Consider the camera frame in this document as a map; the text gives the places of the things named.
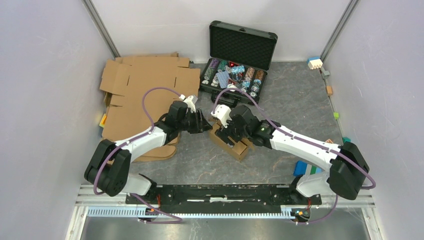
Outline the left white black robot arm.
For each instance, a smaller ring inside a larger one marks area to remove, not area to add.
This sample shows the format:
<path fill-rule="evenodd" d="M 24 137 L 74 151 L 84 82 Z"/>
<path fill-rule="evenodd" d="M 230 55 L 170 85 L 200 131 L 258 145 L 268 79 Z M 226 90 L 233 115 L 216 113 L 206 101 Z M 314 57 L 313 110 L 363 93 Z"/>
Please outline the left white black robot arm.
<path fill-rule="evenodd" d="M 201 109 L 174 101 L 152 129 L 116 142 L 102 140 L 84 172 L 84 179 L 93 184 L 97 195 L 137 194 L 145 204 L 151 204 L 157 198 L 153 181 L 142 174 L 131 174 L 130 164 L 145 153 L 167 145 L 181 132 L 199 134 L 211 129 Z"/>

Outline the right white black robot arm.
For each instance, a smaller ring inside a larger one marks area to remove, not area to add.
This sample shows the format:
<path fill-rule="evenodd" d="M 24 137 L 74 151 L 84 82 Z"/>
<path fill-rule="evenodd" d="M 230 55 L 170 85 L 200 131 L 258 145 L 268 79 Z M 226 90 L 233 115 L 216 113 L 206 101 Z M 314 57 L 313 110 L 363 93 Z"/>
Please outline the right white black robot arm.
<path fill-rule="evenodd" d="M 369 166 L 352 142 L 328 143 L 296 133 L 278 122 L 259 120 L 245 105 L 230 108 L 219 104 L 211 112 L 221 123 L 221 131 L 232 140 L 248 139 L 257 147 L 287 152 L 321 169 L 292 182 L 289 199 L 302 204 L 309 197 L 334 193 L 355 200 L 369 176 Z"/>

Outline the brown cardboard box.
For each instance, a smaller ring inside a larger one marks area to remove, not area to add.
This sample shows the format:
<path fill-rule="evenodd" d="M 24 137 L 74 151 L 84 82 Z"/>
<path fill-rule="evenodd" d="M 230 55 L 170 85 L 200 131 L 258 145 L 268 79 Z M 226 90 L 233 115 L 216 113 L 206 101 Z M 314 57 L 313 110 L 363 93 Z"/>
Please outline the brown cardboard box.
<path fill-rule="evenodd" d="M 229 136 L 220 136 L 220 129 L 221 125 L 218 122 L 214 123 L 212 129 L 209 131 L 210 139 L 238 162 L 241 162 L 248 155 L 249 150 L 255 150 L 253 143 L 247 138 L 242 138 L 240 141 L 234 141 Z"/>

